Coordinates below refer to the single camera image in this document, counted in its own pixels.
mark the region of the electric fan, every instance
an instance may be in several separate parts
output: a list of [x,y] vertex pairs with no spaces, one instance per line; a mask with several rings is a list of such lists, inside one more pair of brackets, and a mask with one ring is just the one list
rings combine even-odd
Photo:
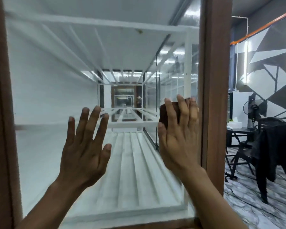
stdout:
[[248,123],[249,119],[252,121],[252,127],[254,126],[255,121],[261,118],[263,110],[260,108],[260,104],[263,102],[262,99],[252,99],[244,104],[243,111],[248,115]]

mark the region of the marble floor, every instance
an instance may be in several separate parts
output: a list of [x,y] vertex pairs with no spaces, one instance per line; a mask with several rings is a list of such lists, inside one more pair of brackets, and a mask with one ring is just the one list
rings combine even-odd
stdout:
[[[228,148],[228,153],[235,154],[236,148]],[[225,172],[230,173],[227,164]],[[255,176],[251,174],[248,165],[238,165],[235,176],[238,177],[237,180],[228,178],[228,183],[225,182],[224,197],[248,227],[286,229],[286,175],[282,167],[277,167],[275,183],[267,180],[269,204],[261,201]]]

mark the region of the black chair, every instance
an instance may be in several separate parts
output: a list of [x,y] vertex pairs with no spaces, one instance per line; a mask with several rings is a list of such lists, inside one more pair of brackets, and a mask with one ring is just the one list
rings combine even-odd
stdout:
[[[260,133],[260,131],[263,129],[263,127],[268,126],[268,125],[273,125],[276,122],[284,122],[282,119],[280,118],[275,118],[275,117],[267,117],[267,118],[261,118],[258,122],[257,125],[257,131],[254,135],[254,138],[257,137],[257,135]],[[225,181],[228,182],[227,177],[230,177],[231,180],[233,179],[237,179],[237,177],[234,175],[235,171],[236,171],[236,166],[237,165],[248,165],[249,169],[252,173],[252,175],[254,175],[254,172],[251,168],[250,163],[252,163],[252,158],[251,158],[251,149],[253,146],[253,141],[250,140],[246,140],[246,141],[242,141],[239,144],[238,147],[238,151],[236,152],[236,155],[226,155],[226,161],[227,164],[229,166],[230,169],[230,174],[229,173],[225,173]],[[229,162],[228,157],[233,156],[231,162]],[[238,162],[239,159],[243,159],[245,160],[245,162]]]

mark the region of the black and white wall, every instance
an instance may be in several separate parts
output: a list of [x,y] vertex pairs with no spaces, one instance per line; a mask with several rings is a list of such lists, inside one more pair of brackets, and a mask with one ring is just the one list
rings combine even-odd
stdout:
[[263,99],[265,117],[286,121],[286,18],[237,44],[234,59],[237,90]]

